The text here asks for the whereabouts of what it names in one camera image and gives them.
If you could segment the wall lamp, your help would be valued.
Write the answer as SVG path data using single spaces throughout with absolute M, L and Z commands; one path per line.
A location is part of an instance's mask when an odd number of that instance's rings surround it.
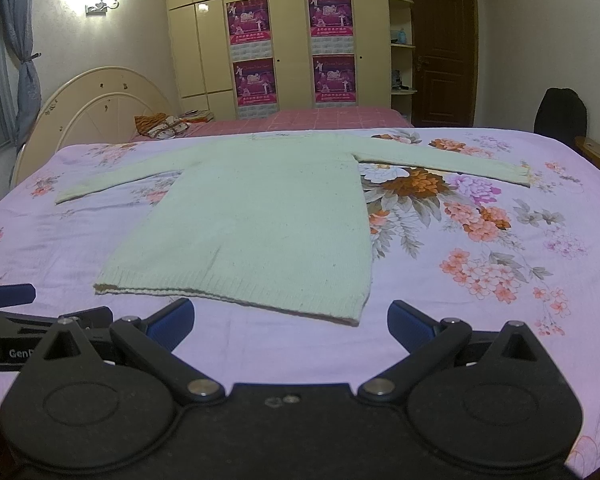
M 120 0 L 97 0 L 95 3 L 85 6 L 85 15 L 106 15 L 109 11 L 116 10 L 119 6 Z

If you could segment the pink checked bed cover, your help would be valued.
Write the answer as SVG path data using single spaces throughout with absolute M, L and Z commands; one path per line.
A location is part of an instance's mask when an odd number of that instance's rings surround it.
M 178 134 L 192 136 L 230 136 L 268 131 L 411 128 L 399 112 L 383 107 L 329 107 L 313 110 L 281 110 L 267 118 L 195 122 Z

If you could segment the floral lilac bed sheet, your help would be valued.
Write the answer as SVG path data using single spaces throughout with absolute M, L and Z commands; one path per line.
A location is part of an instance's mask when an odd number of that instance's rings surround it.
M 373 285 L 358 326 L 198 299 L 178 356 L 225 385 L 348 382 L 399 361 L 391 301 L 478 330 L 526 322 L 570 382 L 584 413 L 570 457 L 600 468 L 600 170 L 562 144 L 493 129 L 379 129 L 378 139 L 525 166 L 529 186 L 421 169 L 361 168 L 373 244 Z M 98 296 L 114 248 L 154 212 L 170 174 L 58 204 L 66 188 L 195 139 L 64 148 L 0 201 L 0 284 L 29 283 L 30 311 L 110 307 L 143 316 L 158 297 Z

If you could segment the corner shelf unit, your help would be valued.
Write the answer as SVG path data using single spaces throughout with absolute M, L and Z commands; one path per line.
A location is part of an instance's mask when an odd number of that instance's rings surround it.
M 414 83 L 413 0 L 388 0 L 391 53 L 391 107 L 412 121 Z

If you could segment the upper left pink poster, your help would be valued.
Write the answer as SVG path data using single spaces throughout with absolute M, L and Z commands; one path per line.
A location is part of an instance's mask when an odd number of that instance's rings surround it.
M 236 0 L 226 4 L 230 58 L 244 62 L 272 56 L 268 0 Z

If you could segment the lower left pink poster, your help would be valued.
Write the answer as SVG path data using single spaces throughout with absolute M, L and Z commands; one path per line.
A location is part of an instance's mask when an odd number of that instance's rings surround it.
M 239 106 L 268 105 L 277 102 L 272 58 L 235 62 L 233 70 Z

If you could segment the dark brown door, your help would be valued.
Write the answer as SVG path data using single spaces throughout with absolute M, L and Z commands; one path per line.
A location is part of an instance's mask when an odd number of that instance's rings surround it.
M 412 123 L 470 127 L 477 94 L 477 0 L 413 1 Z

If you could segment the pale green knit sweater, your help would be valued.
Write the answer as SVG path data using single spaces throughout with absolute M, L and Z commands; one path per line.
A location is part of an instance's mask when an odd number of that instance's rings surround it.
M 108 258 L 96 292 L 204 297 L 356 324 L 373 262 L 363 162 L 529 181 L 506 162 L 323 131 L 197 143 L 98 174 L 58 202 L 175 174 Z

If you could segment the cream wooden headboard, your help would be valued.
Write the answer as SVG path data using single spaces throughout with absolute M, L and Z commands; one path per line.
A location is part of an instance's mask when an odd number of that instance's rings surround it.
M 93 68 L 75 76 L 47 100 L 17 155 L 15 188 L 62 148 L 76 144 L 119 144 L 135 134 L 134 118 L 174 108 L 144 75 L 121 66 Z

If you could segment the upper right pink poster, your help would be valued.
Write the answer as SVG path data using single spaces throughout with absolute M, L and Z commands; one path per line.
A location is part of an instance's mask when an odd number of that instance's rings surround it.
M 354 53 L 351 0 L 308 0 L 313 55 Z

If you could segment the black chair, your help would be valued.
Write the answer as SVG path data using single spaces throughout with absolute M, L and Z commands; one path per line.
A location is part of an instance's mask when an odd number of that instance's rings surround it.
M 533 132 L 575 150 L 577 138 L 588 134 L 588 110 L 577 92 L 547 89 L 534 118 Z

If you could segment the pink poster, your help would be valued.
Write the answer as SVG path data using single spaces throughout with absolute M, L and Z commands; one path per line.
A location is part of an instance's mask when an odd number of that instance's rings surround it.
M 308 0 L 313 55 L 354 53 L 351 0 Z
M 268 0 L 236 0 L 226 4 L 230 58 L 244 62 L 272 56 Z
M 317 107 L 355 106 L 353 55 L 314 55 L 314 102 Z
M 268 105 L 277 102 L 272 58 L 235 62 L 233 70 L 239 106 Z

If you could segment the cream wardrobe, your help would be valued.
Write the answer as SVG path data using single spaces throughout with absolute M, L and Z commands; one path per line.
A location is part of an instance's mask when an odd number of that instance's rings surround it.
M 230 58 L 226 4 L 236 0 L 166 0 L 176 88 L 186 110 L 208 110 L 216 119 L 265 117 L 278 110 L 308 110 L 314 102 L 314 69 L 308 0 L 268 0 L 275 104 L 239 106 Z M 351 0 L 356 103 L 391 105 L 388 0 Z

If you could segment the lower right pink poster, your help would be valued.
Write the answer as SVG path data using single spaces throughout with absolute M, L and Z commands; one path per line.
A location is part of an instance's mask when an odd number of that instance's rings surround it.
M 353 55 L 314 55 L 314 102 L 317 107 L 355 106 Z

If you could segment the blue grey curtain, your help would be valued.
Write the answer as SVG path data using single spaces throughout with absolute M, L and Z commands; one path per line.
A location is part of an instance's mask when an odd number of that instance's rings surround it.
M 0 23 L 7 49 L 17 60 L 17 114 L 15 144 L 27 142 L 42 106 L 38 71 L 33 51 L 32 0 L 0 0 Z

